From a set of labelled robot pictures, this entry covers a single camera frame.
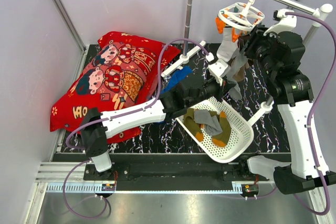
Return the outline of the grey sock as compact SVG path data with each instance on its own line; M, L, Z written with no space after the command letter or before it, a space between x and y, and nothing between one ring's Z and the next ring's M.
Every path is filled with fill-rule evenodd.
M204 125L206 133L210 136L219 135L223 132L217 113L211 115L208 110L195 110L194 120L197 124Z
M242 95L239 82L243 81L245 77L245 67L247 57L236 49L233 53L233 58L230 63L230 71L227 74L227 84L229 85L229 95L234 100L241 100Z

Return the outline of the white round clip hanger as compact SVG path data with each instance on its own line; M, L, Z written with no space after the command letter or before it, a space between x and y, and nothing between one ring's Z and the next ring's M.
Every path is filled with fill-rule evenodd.
M249 33L256 25L260 24L265 14L253 7L256 0L247 0L247 3L235 2L218 11L215 24L219 34L224 33L225 28L231 28L232 42L241 35Z

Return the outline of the green striped sock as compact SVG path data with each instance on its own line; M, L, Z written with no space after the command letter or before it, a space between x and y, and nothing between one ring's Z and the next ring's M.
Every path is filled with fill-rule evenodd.
M225 147L229 141L232 128L226 114L223 111L219 114L217 118L219 119L219 125L222 129L222 132L212 136L212 142L216 146Z
M204 134L201 131L200 125L195 122L194 112L194 109L188 108L183 116L183 123L191 135L194 136L199 142L202 142L204 140Z

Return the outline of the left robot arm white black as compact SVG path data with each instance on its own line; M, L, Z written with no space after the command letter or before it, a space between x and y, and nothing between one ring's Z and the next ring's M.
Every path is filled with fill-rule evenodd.
M186 77L157 99L126 109L99 112L89 110L78 132L86 156L95 166L95 174L103 180L113 175L107 140L121 132L149 123L164 122L184 115L187 109L209 98L221 100L228 93L227 81L214 77Z

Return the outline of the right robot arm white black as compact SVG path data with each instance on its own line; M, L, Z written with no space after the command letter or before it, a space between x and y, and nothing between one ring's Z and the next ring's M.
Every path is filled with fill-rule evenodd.
M300 35L275 33L257 25L238 40L240 52L259 62L269 94L285 124L291 164L276 165L271 174L281 193L297 194L335 184L317 137L310 111L316 103L309 78L300 70L306 48Z

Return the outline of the maroon striped beige sock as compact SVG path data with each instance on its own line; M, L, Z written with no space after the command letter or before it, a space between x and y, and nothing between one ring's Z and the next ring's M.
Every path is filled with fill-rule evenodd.
M252 60L248 60L234 75L233 79L237 82L241 82L244 80L245 72L247 69L249 69L253 65Z

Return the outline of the white black striped sock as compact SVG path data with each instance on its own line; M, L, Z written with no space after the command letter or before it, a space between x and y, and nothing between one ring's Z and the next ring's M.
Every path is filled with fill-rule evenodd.
M236 51L237 43L232 39L232 27L226 27L223 31L223 40L217 50L217 57L225 62L229 62Z

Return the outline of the blue towel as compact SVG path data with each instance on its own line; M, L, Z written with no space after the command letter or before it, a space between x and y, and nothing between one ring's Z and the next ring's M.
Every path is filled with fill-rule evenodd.
M187 88L183 84L183 81L190 74L192 74L192 70L189 66L177 70L172 74L167 86L160 91L159 95L159 100L167 110L166 117L164 120L155 123L162 124L186 113L188 106L185 104L182 94Z

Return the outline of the silver clothes rack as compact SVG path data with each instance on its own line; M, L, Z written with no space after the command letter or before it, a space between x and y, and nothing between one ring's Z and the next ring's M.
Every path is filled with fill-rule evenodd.
M161 77L163 78L170 75L176 69L179 69L183 64L188 63L190 57L195 55L205 45L205 41L201 41L200 43L195 43L195 47L191 51L187 50L188 43L190 42L189 33L190 33L190 21L191 21L191 13L192 13L192 1L193 0L187 0L184 38L182 39L184 41L183 42L183 53L180 55L179 60L177 60L170 67L168 67L166 70L162 72ZM303 40L305 44L307 44L310 41L310 39L313 37L313 35L316 33L317 29L320 26L324 26L329 31L333 41L335 41L335 32L325 22L326 17L333 11L332 5L324 4L320 8L313 9L295 0L273 0L273 1L281 3L281 4L285 4L294 9L303 11L304 13L306 13L306 16L300 13L295 13L295 12L293 13L293 15L297 17L307 18L313 21L311 28L309 29L309 31L307 32Z

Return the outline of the red cartoon print pillow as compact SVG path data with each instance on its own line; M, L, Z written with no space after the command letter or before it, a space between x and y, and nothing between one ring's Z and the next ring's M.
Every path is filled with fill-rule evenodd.
M50 131L78 128L92 108L100 112L128 108L148 101L163 70L180 50L149 38L111 31L98 44L101 50L79 78L52 106Z

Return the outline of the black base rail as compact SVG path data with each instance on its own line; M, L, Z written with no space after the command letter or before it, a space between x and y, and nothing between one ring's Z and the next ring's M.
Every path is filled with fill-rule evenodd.
M243 158L222 164L205 154L111 154L112 167L105 172L86 164L84 180L136 181L139 178L213 178L215 180L255 181Z

